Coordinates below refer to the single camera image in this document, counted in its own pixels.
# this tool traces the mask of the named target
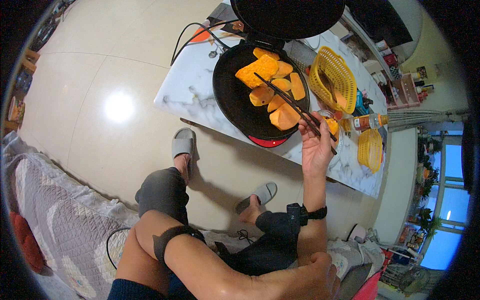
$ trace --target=dark sleeve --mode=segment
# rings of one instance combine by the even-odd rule
[[[167,300],[162,293],[127,279],[115,279],[108,300]]]

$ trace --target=curtain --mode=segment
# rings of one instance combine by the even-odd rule
[[[466,109],[390,111],[388,112],[388,131],[401,131],[424,123],[459,122],[466,120],[467,117]]]

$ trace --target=chopsticks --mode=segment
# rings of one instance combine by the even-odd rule
[[[276,85],[274,85],[273,83],[263,79],[259,74],[257,74],[257,72],[254,72],[253,74],[255,74],[255,76],[257,76],[258,78],[260,78],[268,87],[272,88],[277,94],[280,95],[280,97],[282,97],[282,99],[285,100],[285,102],[287,102],[299,115],[300,117],[307,123],[307,125],[313,130],[313,132],[317,135],[317,136],[322,136],[322,134],[320,133],[320,131],[317,129],[317,127],[320,126],[320,121],[317,120],[317,118],[315,118],[311,113],[309,113],[308,111],[305,111],[304,109],[302,109],[300,106],[296,105],[291,99],[290,99],[290,95],[285,93],[284,91],[282,91],[281,89],[279,89]],[[305,113],[307,116],[310,117],[310,119],[312,119],[312,121],[310,121],[307,117],[305,117],[303,115],[303,113]],[[332,140],[334,140],[334,142],[336,142],[336,137],[331,133],[330,133],[330,138]],[[337,155],[337,152],[335,151],[335,149],[330,146],[331,150],[332,150],[332,153],[333,155]]]

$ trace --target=beige tile floor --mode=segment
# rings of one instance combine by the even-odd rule
[[[171,137],[185,126],[153,104],[178,34],[219,2],[77,0],[40,50],[20,136],[91,188],[134,203],[144,178],[172,165]],[[268,209],[302,201],[301,166],[213,130],[193,130],[199,157],[188,187],[191,223],[255,231],[237,221],[233,204],[270,180],[279,190]],[[329,237],[371,225],[374,203],[329,183]]]

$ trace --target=gray slipper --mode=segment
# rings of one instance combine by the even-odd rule
[[[267,204],[270,200],[275,197],[278,187],[275,182],[267,182],[259,186],[253,193],[258,196],[260,199],[260,205]],[[235,213],[241,214],[248,206],[250,205],[250,197],[245,198],[235,204]]]
[[[192,160],[195,151],[195,133],[190,128],[180,128],[174,135],[172,140],[172,159],[180,154],[190,154],[188,161],[188,175],[192,175]]]

